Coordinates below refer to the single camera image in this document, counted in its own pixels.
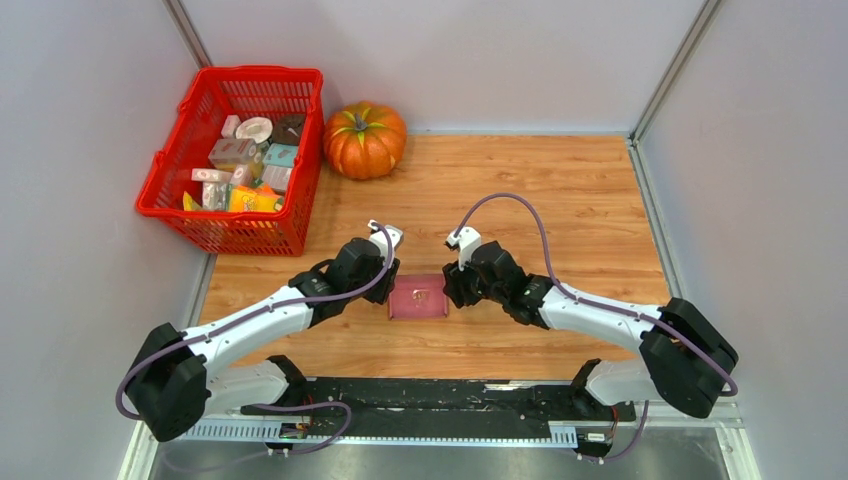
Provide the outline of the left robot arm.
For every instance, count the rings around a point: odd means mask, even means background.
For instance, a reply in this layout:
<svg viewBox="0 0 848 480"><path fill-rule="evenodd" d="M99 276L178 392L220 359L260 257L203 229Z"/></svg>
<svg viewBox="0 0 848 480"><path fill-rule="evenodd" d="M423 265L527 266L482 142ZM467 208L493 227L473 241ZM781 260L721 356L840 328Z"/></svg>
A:
<svg viewBox="0 0 848 480"><path fill-rule="evenodd" d="M236 361L340 315L359 298L385 303L402 241L401 231L377 226L369 238L352 239L335 258L234 314L184 331L170 323L154 328L120 383L118 410L143 421L160 442L183 435L209 415L296 413L305 403L305 378L291 360L276 355L247 367Z"/></svg>

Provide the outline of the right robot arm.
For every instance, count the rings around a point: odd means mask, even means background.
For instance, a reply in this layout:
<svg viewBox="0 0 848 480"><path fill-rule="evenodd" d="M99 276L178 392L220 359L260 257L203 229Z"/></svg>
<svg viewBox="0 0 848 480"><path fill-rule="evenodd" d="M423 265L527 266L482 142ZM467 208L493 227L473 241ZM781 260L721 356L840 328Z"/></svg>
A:
<svg viewBox="0 0 848 480"><path fill-rule="evenodd" d="M458 254L443 268L444 293L456 307L492 301L519 324L581 333L636 354L584 364L570 391L579 416L593 419L625 401L662 400L704 419L719 398L737 393L731 373L738 353L693 303L673 297L665 305L628 304L528 274L496 241L452 238L446 245Z"/></svg>

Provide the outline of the pale pink box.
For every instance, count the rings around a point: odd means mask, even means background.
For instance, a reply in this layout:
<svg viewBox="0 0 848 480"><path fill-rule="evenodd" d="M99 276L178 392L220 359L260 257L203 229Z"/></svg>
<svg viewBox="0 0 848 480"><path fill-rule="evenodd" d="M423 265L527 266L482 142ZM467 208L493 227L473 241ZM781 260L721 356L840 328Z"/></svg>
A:
<svg viewBox="0 0 848 480"><path fill-rule="evenodd" d="M267 165L260 178L262 186L275 194L283 195L288 190L292 169L290 167Z"/></svg>

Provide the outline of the teal small box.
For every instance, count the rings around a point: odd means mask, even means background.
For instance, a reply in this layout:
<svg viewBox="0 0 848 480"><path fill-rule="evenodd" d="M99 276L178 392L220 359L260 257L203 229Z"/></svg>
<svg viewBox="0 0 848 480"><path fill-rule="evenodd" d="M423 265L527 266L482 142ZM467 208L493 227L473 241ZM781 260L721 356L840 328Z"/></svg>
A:
<svg viewBox="0 0 848 480"><path fill-rule="evenodd" d="M263 157L266 166L293 168L299 147L295 145L271 144Z"/></svg>

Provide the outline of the grey pink carton box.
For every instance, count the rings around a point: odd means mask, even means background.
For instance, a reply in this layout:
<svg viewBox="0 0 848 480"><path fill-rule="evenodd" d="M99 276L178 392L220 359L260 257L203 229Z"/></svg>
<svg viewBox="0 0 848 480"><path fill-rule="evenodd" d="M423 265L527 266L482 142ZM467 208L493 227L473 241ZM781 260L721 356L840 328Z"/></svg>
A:
<svg viewBox="0 0 848 480"><path fill-rule="evenodd" d="M257 150L252 139L223 138L216 141L207 158L218 170L234 170L238 165L250 163Z"/></svg>

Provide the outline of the pink white small box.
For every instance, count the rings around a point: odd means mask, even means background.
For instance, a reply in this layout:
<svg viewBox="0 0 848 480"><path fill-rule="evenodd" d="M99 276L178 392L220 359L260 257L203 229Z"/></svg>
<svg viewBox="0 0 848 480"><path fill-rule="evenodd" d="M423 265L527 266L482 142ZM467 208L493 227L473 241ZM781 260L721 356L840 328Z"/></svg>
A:
<svg viewBox="0 0 848 480"><path fill-rule="evenodd" d="M229 183L232 173L217 169L194 168L191 171L191 180L203 183Z"/></svg>

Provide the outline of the orange pumpkin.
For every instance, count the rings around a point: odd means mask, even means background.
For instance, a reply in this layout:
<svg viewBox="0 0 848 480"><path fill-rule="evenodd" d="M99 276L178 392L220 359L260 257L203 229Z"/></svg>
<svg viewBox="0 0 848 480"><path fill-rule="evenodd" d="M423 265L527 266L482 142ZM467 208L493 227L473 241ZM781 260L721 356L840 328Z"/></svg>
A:
<svg viewBox="0 0 848 480"><path fill-rule="evenodd" d="M368 101L332 113L323 134L323 153L340 175L370 180L390 174L402 161L407 125L392 107Z"/></svg>

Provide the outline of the yellow orange snack pack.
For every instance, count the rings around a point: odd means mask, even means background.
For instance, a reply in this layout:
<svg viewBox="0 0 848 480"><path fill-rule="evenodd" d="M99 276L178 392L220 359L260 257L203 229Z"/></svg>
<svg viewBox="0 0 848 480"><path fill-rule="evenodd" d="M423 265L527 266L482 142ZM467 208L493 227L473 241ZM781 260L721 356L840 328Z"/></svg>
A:
<svg viewBox="0 0 848 480"><path fill-rule="evenodd" d="M276 213L282 210L284 196L267 185L257 188L235 186L229 189L227 211L231 213Z"/></svg>

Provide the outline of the brown round item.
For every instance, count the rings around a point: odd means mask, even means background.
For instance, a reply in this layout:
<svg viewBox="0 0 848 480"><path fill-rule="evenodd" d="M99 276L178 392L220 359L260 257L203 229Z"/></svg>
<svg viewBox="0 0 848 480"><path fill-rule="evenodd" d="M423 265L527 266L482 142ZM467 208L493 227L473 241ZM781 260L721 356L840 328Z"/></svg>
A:
<svg viewBox="0 0 848 480"><path fill-rule="evenodd" d="M283 115L273 126L271 142L273 144L298 146L301 143L305 114Z"/></svg>

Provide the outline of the red plastic shopping basket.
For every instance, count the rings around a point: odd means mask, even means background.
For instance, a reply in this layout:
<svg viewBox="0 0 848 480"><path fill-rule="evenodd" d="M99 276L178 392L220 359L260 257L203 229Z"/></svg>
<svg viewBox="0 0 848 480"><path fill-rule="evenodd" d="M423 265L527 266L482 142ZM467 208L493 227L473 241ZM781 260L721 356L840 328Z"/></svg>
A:
<svg viewBox="0 0 848 480"><path fill-rule="evenodd" d="M177 108L177 118L136 200L139 214L161 221L208 253L300 256L322 171L323 74L315 68L271 65L200 69ZM305 115L304 139L284 203L276 213L187 211L184 199L202 199L195 168L210 165L208 155L229 115L277 121Z"/></svg>

